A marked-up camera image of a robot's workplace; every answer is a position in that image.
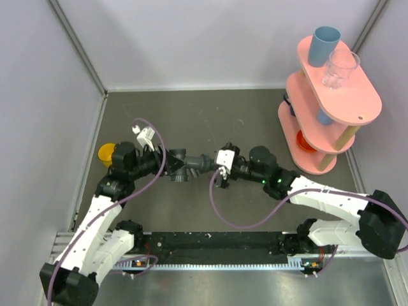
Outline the grey plastic pipe fitting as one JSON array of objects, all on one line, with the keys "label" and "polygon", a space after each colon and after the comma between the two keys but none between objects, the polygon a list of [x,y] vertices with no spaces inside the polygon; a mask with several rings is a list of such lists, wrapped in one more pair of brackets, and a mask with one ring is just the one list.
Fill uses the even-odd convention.
[{"label": "grey plastic pipe fitting", "polygon": [[217,166],[215,161],[208,155],[202,154],[200,156],[188,156],[185,149],[185,175],[184,176],[169,176],[172,182],[188,182],[189,175],[197,178],[199,174],[210,173],[215,171]]}]

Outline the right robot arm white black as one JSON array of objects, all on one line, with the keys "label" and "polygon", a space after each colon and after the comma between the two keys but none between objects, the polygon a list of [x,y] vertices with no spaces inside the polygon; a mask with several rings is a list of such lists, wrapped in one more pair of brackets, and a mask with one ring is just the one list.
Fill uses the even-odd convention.
[{"label": "right robot arm white black", "polygon": [[337,217],[337,221],[308,219],[297,229],[299,248],[312,252],[319,246],[362,246],[382,259],[393,259],[399,252],[407,219],[390,195],[376,190],[360,194],[318,184],[278,165],[276,156],[264,146],[256,146],[249,158],[240,156],[238,147],[227,143],[217,151],[212,163],[211,185],[227,188],[229,180],[261,183],[269,197],[303,205]]}]

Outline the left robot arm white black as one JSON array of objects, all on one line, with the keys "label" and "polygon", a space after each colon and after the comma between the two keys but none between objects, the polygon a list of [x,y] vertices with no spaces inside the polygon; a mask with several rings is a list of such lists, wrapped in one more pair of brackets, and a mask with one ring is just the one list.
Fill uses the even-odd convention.
[{"label": "left robot arm white black", "polygon": [[104,145],[99,150],[108,173],[99,181],[82,223],[54,263],[40,270],[48,305],[92,305],[99,287],[114,265],[129,252],[143,249],[142,227],[126,221],[105,239],[111,223],[126,203],[138,196],[135,181],[153,174],[174,176],[185,167],[183,150],[145,145],[139,151],[131,142]]}]

